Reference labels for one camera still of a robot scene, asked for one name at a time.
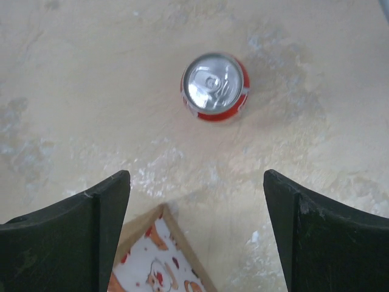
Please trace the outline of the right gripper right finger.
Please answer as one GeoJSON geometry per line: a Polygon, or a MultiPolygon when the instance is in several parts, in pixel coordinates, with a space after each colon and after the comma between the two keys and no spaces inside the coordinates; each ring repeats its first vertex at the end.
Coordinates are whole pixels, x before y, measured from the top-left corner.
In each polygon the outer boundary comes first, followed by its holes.
{"type": "Polygon", "coordinates": [[[388,219],[275,170],[263,187],[288,291],[388,291],[388,219]]]}

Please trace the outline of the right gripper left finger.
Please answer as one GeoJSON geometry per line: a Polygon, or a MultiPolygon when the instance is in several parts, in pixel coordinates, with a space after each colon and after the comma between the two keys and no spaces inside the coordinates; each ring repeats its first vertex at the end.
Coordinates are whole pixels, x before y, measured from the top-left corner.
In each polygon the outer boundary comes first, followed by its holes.
{"type": "Polygon", "coordinates": [[[128,206],[121,170],[1,225],[1,291],[106,291],[128,206]]]}

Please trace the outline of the canvas bag with cat print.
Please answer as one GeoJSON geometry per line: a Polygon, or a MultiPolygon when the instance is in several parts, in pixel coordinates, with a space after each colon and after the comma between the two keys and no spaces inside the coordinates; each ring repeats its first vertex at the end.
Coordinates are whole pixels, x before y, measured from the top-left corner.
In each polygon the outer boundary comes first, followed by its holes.
{"type": "Polygon", "coordinates": [[[216,291],[167,204],[125,223],[108,291],[216,291]]]}

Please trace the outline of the red cola can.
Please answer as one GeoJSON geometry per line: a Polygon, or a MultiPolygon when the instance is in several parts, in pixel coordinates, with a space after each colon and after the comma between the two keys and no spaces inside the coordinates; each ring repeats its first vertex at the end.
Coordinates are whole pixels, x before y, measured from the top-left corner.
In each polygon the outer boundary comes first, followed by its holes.
{"type": "Polygon", "coordinates": [[[247,102],[249,74],[233,55],[208,52],[185,69],[180,94],[185,106],[198,119],[222,122],[236,117],[247,102]]]}

